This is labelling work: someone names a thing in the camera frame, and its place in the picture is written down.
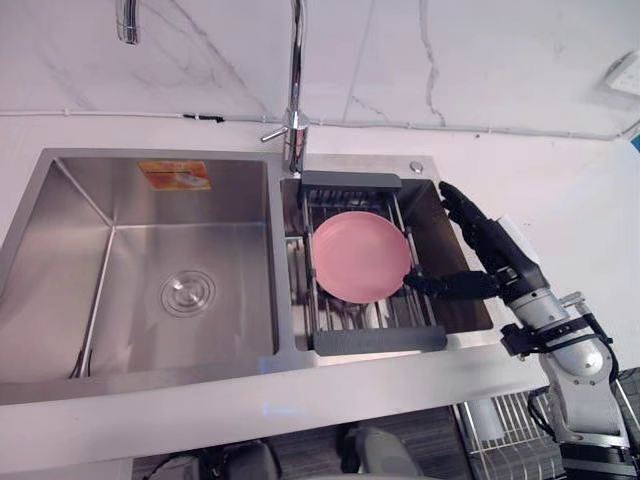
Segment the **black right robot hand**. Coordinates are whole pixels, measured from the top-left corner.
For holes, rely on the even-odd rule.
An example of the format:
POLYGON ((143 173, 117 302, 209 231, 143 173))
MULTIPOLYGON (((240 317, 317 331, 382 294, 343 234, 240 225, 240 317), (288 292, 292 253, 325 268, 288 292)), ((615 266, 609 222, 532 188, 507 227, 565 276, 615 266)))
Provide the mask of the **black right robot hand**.
POLYGON ((440 277, 425 277, 413 270, 404 277, 405 285, 430 298, 459 301, 499 297, 506 304, 549 286, 539 265, 498 221, 486 217, 457 187, 442 181, 439 189, 449 219, 460 227, 484 269, 440 277))

